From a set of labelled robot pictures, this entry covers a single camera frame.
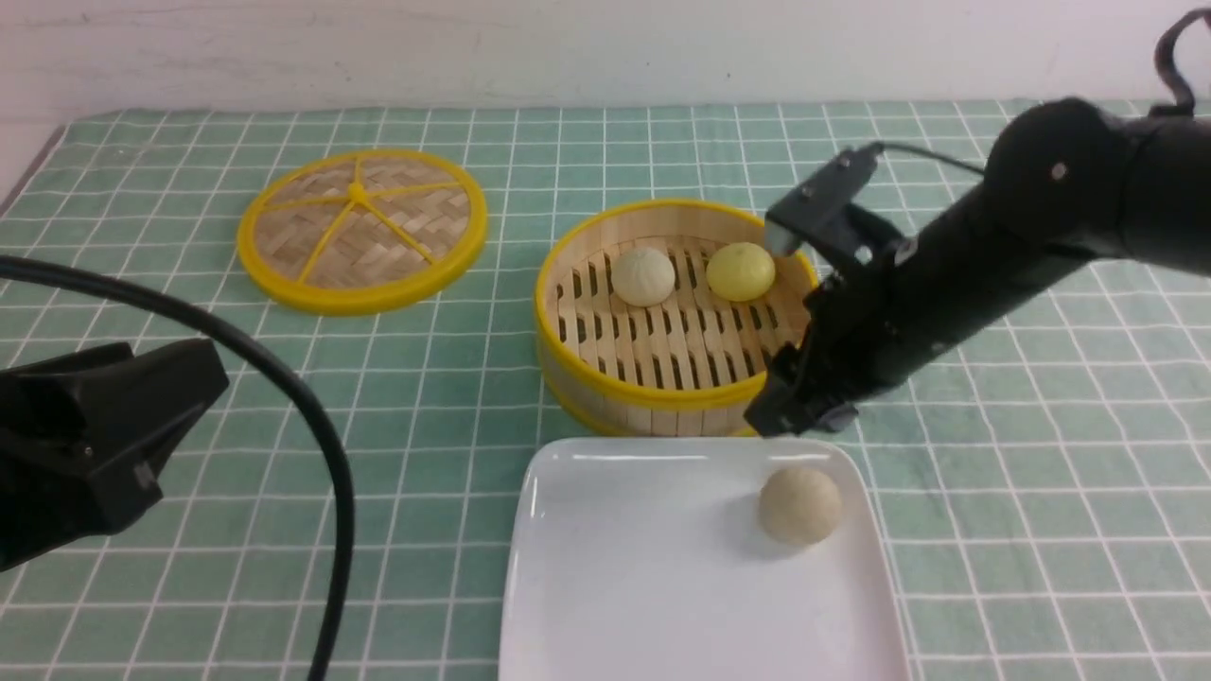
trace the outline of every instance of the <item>white plate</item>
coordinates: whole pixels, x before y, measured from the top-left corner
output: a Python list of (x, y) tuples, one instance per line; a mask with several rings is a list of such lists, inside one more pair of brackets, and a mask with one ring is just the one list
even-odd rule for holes
[[(844, 517), (791, 551), (757, 525), (785, 465)], [(808, 440), (578, 439), (530, 462), (513, 528), (501, 681), (905, 681), (886, 560), (853, 462)]]

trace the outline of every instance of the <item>bamboo steamer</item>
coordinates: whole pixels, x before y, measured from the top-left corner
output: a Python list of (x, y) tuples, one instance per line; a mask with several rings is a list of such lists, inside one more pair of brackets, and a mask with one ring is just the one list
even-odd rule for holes
[[(803, 298), (816, 274), (802, 254), (775, 258), (770, 291), (731, 303), (711, 292), (706, 263), (721, 247), (762, 244), (764, 224), (735, 208), (656, 200), (601, 213), (561, 239), (538, 276), (538, 360), (573, 417), (608, 435), (745, 434), (744, 411), (764, 383), (762, 353), (798, 343)], [(660, 305), (613, 293), (610, 267), (648, 246), (673, 262), (677, 284)]]
[(270, 297), (323, 315), (365, 315), (427, 298), (487, 239), (483, 191), (463, 168), (409, 149), (323, 159), (248, 207), (240, 262)]

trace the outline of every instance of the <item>white wall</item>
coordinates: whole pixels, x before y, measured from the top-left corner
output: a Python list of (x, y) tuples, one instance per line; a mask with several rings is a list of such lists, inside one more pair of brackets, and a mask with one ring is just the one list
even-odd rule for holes
[[(125, 107), (1155, 96), (1196, 0), (0, 0), (0, 121)], [(1200, 93), (1211, 36), (1180, 64)]]

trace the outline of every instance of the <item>green grid tablecloth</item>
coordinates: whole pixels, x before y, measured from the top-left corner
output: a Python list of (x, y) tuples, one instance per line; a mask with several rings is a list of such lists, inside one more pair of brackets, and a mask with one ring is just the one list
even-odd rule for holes
[[(68, 127), (0, 222), (0, 250), (168, 291), (303, 372), (360, 493), (332, 677), (487, 680), (524, 467), (586, 433), (534, 359), (530, 296), (552, 240), (653, 196), (761, 208), (874, 137), (980, 161), (1026, 105), (125, 111)], [(369, 147), (466, 166), (492, 213), (483, 256), (380, 316), (268, 303), (236, 262), (240, 214), (271, 178)], [(971, 182), (894, 156), (861, 200), (912, 230)], [(0, 366), (183, 334), (0, 288)], [(1211, 285), (1101, 264), (834, 439), (872, 492), (918, 680), (1211, 679), (1209, 353)], [(331, 561), (328, 482), (297, 413), (225, 360), (233, 388), (167, 468), (161, 504), (122, 536), (0, 576), (0, 679), (302, 679)]]

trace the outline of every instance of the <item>woven bamboo lid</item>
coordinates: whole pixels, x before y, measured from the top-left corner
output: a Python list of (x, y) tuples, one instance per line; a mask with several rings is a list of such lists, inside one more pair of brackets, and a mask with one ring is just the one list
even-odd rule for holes
[(449, 285), (483, 248), (475, 179), (436, 156), (355, 151), (271, 184), (240, 223), (240, 261), (270, 297), (303, 310), (372, 314)]

